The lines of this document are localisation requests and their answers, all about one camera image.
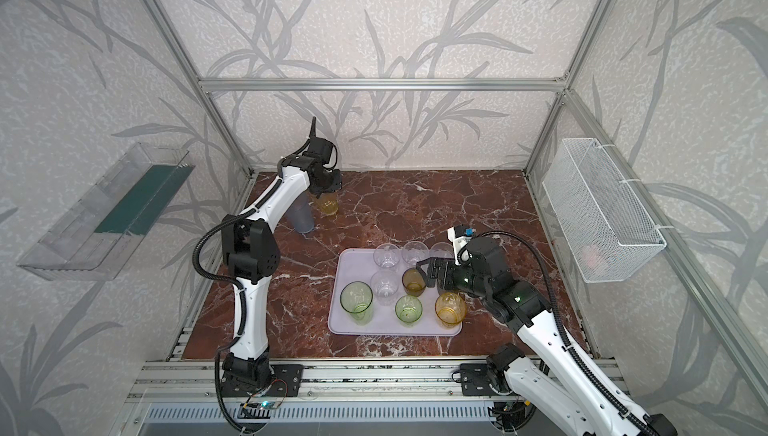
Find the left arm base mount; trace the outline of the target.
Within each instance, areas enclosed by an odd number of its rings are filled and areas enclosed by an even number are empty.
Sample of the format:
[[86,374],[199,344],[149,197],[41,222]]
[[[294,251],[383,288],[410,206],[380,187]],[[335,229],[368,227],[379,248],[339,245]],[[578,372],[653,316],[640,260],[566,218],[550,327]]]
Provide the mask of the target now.
[[246,396],[287,397],[298,396],[304,366],[301,364],[275,364],[264,375],[249,375],[244,372],[225,370],[221,379],[221,394],[224,398]]

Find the light green plastic cup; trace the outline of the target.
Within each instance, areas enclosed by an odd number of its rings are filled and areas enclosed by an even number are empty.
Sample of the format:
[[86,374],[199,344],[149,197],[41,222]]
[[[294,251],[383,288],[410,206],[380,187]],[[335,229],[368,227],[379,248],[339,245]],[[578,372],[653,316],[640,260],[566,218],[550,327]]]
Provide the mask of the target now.
[[340,305],[357,325],[364,326],[373,318],[373,299],[373,291],[367,283],[354,281],[342,289]]

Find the clear cup back row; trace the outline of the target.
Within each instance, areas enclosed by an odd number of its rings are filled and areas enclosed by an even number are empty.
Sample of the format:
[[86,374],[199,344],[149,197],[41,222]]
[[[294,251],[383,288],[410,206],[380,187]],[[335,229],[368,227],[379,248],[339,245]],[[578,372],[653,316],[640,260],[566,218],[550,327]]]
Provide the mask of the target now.
[[397,274],[388,269],[377,271],[370,280],[374,299],[381,305],[392,305],[398,298],[400,283]]

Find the amber faceted cup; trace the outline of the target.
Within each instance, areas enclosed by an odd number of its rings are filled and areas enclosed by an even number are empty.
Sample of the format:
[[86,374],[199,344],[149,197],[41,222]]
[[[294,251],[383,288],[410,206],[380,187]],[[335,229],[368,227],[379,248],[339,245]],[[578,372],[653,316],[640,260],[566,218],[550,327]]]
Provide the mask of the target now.
[[464,321],[467,306],[464,298],[457,292],[444,292],[435,301],[434,311],[439,323],[450,328]]

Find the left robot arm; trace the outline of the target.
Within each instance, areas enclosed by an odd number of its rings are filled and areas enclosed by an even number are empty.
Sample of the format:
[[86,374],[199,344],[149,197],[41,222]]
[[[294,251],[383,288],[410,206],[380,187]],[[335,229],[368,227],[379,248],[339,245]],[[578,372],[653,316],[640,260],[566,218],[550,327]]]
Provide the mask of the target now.
[[[267,294],[281,258],[274,232],[300,196],[321,196],[341,189],[337,161],[338,149],[333,142],[309,136],[297,151],[280,160],[275,178],[250,206],[237,215],[225,216],[196,243],[191,256],[195,272],[208,280],[228,283],[235,292],[234,336],[223,348],[228,379],[240,378],[258,388],[271,381]],[[200,262],[202,250],[215,235],[221,236],[226,276],[204,269]]]

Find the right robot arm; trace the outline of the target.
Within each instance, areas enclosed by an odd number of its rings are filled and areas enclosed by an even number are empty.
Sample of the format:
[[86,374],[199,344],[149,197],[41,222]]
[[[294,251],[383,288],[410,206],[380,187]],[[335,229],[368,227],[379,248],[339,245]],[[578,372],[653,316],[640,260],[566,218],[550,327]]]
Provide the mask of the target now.
[[451,258],[417,262],[430,287],[464,293],[539,357],[545,370],[512,344],[486,359],[491,387],[532,403],[567,435],[674,435],[673,423],[651,414],[622,391],[564,327],[548,274],[547,291],[514,275],[497,242],[499,232],[453,228]]

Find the olive green textured cup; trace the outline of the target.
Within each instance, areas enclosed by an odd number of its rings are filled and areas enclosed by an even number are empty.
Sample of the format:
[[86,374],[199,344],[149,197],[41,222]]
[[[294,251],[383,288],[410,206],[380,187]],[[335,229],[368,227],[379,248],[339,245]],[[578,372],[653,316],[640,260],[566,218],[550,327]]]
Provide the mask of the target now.
[[401,282],[409,296],[419,297],[426,289],[425,278],[416,267],[407,269],[402,275]]

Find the lilac plastic tray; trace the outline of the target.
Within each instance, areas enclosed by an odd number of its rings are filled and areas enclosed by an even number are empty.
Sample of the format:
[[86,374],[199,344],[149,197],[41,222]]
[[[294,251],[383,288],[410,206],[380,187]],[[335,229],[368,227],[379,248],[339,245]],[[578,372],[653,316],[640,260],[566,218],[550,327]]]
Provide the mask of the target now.
[[412,324],[401,322],[395,314],[396,301],[406,293],[401,283],[402,274],[408,265],[402,261],[393,268],[397,275],[398,292],[394,301],[387,305],[374,299],[371,310],[362,321],[352,317],[341,305],[343,289],[350,283],[370,283],[373,275],[380,270],[374,262],[374,249],[347,249],[338,259],[336,278],[328,315],[328,328],[337,335],[366,336],[414,336],[414,337],[453,337],[463,329],[462,324],[446,326],[437,317],[434,305],[438,298],[435,288],[426,288],[419,296],[422,303],[422,316]]

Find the green cup back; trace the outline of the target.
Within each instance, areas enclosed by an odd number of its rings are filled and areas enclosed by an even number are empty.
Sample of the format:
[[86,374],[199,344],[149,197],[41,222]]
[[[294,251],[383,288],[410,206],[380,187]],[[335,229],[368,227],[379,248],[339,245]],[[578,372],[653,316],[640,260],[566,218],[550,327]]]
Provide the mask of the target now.
[[418,297],[404,295],[395,303],[394,311],[401,324],[411,326],[421,320],[423,305]]

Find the grey-blue plastic cup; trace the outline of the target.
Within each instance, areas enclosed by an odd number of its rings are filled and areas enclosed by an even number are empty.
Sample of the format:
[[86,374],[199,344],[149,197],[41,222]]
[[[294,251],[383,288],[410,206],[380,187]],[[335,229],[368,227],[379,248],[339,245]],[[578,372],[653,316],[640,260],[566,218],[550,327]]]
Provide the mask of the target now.
[[315,228],[315,221],[307,193],[302,193],[287,209],[285,213],[293,229],[302,235],[311,233]]

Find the clear faceted cup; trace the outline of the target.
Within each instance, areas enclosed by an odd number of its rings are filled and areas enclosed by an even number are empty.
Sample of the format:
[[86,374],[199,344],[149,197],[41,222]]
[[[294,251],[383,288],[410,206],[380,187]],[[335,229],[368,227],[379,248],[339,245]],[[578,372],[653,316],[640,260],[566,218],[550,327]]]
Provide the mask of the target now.
[[429,255],[434,258],[454,259],[453,245],[449,242],[437,242],[431,248]]

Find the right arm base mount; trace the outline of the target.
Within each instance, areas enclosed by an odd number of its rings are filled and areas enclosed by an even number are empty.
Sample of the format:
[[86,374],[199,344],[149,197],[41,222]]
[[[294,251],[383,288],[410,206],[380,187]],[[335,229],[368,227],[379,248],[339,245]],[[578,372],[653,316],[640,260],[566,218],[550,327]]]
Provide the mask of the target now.
[[463,363],[458,369],[458,384],[465,397],[495,397],[499,393],[491,385],[486,363]]

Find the yellow plastic cup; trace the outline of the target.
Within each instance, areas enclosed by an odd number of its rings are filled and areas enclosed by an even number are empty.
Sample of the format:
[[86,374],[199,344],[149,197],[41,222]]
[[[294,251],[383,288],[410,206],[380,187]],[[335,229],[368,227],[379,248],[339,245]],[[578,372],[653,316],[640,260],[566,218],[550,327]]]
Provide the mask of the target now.
[[316,205],[324,217],[333,217],[339,211],[339,201],[336,193],[326,193],[316,199]]

